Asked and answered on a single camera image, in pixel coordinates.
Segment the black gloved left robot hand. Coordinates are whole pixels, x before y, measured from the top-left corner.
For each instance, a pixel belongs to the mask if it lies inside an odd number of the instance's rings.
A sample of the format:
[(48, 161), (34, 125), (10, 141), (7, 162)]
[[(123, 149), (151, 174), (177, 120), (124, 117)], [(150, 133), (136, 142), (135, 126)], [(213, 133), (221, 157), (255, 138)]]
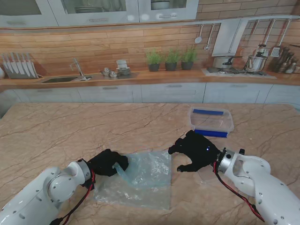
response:
[(95, 174), (108, 177), (117, 173), (117, 170), (114, 168), (116, 163), (119, 164), (124, 171), (129, 165), (126, 156), (121, 155), (116, 151), (111, 151), (110, 149), (105, 149), (88, 161), (88, 165)]

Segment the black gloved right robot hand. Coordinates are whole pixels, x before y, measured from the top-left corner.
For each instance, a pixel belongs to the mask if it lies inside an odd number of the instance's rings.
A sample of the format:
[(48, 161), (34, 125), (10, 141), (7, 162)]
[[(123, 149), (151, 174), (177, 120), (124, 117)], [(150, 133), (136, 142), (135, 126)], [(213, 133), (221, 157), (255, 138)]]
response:
[(180, 153), (187, 156), (191, 163), (180, 165), (177, 168), (179, 172), (197, 172), (203, 167), (214, 163), (221, 151), (203, 135), (190, 130), (184, 138), (176, 140), (174, 145), (168, 149), (168, 153)]

